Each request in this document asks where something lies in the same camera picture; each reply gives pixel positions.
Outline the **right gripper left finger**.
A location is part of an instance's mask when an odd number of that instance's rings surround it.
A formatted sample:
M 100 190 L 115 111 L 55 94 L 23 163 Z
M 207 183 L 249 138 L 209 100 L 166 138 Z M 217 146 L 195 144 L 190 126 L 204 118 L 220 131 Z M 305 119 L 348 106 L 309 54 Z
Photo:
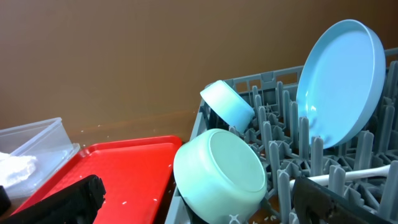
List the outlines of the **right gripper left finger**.
M 102 179 L 89 175 L 1 221 L 1 224 L 92 224 L 106 190 Z

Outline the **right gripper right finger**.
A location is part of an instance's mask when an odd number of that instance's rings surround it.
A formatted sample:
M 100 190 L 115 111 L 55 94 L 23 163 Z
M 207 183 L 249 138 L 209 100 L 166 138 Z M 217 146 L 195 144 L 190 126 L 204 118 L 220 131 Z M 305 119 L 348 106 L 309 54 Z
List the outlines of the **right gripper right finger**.
M 300 223 L 320 223 L 322 220 L 329 224 L 390 223 L 304 176 L 295 179 L 292 194 Z

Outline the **white plastic spoon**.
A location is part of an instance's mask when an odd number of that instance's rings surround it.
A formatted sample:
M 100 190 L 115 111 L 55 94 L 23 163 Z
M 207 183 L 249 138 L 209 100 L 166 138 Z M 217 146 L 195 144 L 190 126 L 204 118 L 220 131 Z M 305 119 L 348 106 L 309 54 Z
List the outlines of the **white plastic spoon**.
M 349 171 L 345 174 L 345 181 L 363 179 L 368 177 L 387 177 L 389 173 L 390 165 L 372 168 L 372 169 L 364 169 L 364 170 L 355 170 Z M 329 185 L 329 177 L 331 176 L 332 171 L 329 171 L 329 174 L 319 175 L 315 177 L 310 177 L 310 180 L 321 186 Z

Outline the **white napkin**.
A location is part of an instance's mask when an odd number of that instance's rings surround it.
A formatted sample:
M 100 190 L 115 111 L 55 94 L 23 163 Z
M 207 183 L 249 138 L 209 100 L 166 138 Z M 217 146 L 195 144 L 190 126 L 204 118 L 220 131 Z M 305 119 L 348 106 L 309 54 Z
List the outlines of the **white napkin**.
M 1 153 L 1 185 L 7 189 L 26 180 L 35 170 L 35 156 L 12 156 Z

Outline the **mint green bowl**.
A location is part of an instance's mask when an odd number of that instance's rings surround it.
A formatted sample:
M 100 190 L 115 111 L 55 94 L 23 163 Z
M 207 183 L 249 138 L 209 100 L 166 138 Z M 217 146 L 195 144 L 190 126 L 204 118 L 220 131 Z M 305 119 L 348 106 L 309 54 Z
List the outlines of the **mint green bowl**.
M 174 177 L 184 202 L 207 223 L 249 220 L 267 192 L 259 157 L 224 129 L 209 129 L 182 145 Z

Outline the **light blue plate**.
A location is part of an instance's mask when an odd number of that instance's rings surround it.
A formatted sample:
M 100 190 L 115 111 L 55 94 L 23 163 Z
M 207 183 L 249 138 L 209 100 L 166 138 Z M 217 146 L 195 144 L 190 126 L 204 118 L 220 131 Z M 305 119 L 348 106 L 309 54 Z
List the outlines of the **light blue plate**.
M 386 56 L 376 33 L 346 19 L 313 46 L 298 82 L 298 115 L 325 149 L 352 139 L 374 113 L 386 77 Z

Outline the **light blue bowl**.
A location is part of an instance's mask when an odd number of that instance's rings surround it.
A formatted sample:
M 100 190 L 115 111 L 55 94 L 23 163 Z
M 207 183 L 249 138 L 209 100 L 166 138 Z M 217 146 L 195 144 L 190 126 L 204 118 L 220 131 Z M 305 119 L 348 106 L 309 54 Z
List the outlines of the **light blue bowl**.
M 222 120 L 240 133 L 245 132 L 255 115 L 254 109 L 223 80 L 212 83 L 200 95 Z

